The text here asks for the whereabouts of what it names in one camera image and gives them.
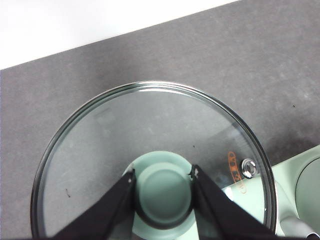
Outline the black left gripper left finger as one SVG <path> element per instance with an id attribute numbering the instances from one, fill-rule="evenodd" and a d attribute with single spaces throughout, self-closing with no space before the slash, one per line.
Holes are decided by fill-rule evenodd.
<path id="1" fill-rule="evenodd" d="M 54 237 L 131 238 L 135 216 L 135 188 L 135 171 L 130 170 L 98 202 Z"/>

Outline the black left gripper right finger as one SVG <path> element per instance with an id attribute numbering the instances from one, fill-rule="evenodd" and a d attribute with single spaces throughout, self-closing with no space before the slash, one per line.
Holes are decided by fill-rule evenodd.
<path id="1" fill-rule="evenodd" d="M 200 168 L 192 165 L 192 203 L 200 238 L 276 238 L 227 195 Z"/>

